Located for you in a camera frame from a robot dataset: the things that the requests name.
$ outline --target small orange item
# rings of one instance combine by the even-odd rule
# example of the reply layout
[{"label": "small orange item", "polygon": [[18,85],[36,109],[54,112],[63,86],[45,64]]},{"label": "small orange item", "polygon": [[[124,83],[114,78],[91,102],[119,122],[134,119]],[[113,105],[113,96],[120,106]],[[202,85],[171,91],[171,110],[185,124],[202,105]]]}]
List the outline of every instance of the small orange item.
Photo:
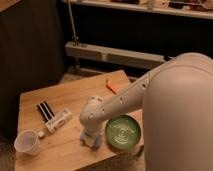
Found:
[{"label": "small orange item", "polygon": [[108,78],[106,79],[106,87],[111,90],[114,94],[117,94],[117,90],[109,83]]}]

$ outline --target white container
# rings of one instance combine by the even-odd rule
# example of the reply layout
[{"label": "white container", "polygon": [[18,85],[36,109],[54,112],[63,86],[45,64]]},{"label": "white container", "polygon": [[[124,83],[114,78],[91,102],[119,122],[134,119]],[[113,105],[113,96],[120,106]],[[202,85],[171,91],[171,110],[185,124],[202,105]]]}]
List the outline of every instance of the white container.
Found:
[{"label": "white container", "polygon": [[41,151],[39,147],[39,139],[37,132],[33,130],[25,130],[18,134],[14,142],[16,151],[29,155],[38,155]]}]

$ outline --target black and white object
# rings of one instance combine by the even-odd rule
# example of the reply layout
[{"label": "black and white object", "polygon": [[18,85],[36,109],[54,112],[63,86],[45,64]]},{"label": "black and white object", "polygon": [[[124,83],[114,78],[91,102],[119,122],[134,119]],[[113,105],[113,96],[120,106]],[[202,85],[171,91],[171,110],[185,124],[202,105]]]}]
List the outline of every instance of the black and white object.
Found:
[{"label": "black and white object", "polygon": [[42,113],[43,119],[45,120],[45,126],[50,133],[54,133],[72,118],[72,112],[68,108],[63,109],[58,114],[54,115],[47,102],[42,102],[37,105],[37,107]]}]

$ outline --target green plate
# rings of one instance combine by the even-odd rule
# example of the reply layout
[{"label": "green plate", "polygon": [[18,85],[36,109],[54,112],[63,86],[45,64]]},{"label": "green plate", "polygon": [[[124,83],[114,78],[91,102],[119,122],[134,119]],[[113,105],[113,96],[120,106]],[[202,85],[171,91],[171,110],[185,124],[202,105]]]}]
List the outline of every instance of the green plate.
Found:
[{"label": "green plate", "polygon": [[140,126],[135,119],[128,115],[110,119],[105,132],[108,143],[119,150],[134,147],[141,138]]}]

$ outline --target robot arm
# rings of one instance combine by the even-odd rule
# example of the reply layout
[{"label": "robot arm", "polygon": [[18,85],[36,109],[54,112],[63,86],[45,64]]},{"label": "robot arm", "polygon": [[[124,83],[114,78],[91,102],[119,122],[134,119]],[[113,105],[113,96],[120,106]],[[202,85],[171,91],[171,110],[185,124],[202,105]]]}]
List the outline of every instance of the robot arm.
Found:
[{"label": "robot arm", "polygon": [[104,121],[141,109],[149,81],[169,63],[146,73],[106,102],[103,102],[101,97],[91,97],[80,114],[80,122],[84,126],[84,132],[90,136],[97,136]]},{"label": "robot arm", "polygon": [[104,120],[143,107],[147,171],[213,170],[212,88],[212,59],[186,53],[106,102],[90,100],[80,121],[87,135],[96,136]]}]

